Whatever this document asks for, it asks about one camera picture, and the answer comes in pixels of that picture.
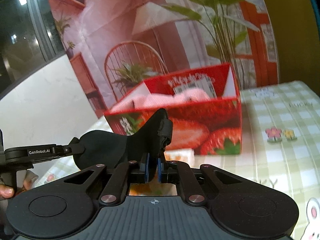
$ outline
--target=tablecloth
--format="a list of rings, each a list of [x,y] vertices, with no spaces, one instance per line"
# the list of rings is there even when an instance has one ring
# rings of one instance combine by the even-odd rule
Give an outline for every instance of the tablecloth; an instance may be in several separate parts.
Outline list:
[[[295,81],[241,92],[243,141],[241,155],[195,156],[188,163],[198,168],[212,164],[244,178],[282,191],[300,210],[293,239],[309,239],[320,228],[320,99],[303,82]],[[282,140],[268,142],[273,129]],[[111,131],[102,117],[89,130]],[[36,182],[36,186],[79,171],[72,157],[61,158]],[[307,216],[312,203],[315,217]]]

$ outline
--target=pink knitted fabric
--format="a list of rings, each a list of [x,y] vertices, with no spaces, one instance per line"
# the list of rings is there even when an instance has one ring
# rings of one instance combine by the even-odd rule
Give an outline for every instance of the pink knitted fabric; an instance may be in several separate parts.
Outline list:
[[[165,107],[172,105],[179,105],[188,101],[199,102],[208,101],[210,97],[204,90],[200,88],[187,89],[174,96],[163,94],[150,94],[147,96],[136,96],[131,100],[120,101],[111,110],[111,113],[132,110],[143,109],[152,107]]]

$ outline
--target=hand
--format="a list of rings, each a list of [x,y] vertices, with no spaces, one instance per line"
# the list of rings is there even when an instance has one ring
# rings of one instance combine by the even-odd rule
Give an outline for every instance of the hand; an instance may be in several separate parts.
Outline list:
[[[19,193],[31,189],[33,183],[38,179],[38,176],[32,171],[27,171],[26,177],[23,181],[23,188]],[[14,196],[14,190],[11,187],[0,184],[0,199],[1,198],[11,198]]]

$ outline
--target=cardboard box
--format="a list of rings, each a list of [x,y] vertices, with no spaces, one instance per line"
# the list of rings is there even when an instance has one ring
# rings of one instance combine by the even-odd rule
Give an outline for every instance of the cardboard box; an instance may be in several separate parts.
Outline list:
[[[241,102],[235,74],[229,64],[190,69],[149,78],[129,91],[115,106],[141,95],[175,95],[199,87],[209,101],[167,105],[173,122],[172,142],[166,150],[191,148],[200,155],[235,155],[241,152]],[[134,134],[159,109],[130,109],[105,112],[113,132]]]

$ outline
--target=yellow wall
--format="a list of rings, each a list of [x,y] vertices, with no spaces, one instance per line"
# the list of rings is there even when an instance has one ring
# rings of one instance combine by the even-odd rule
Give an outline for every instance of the yellow wall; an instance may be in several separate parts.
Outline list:
[[[320,95],[320,41],[310,0],[265,0],[276,37],[280,82],[301,80]]]

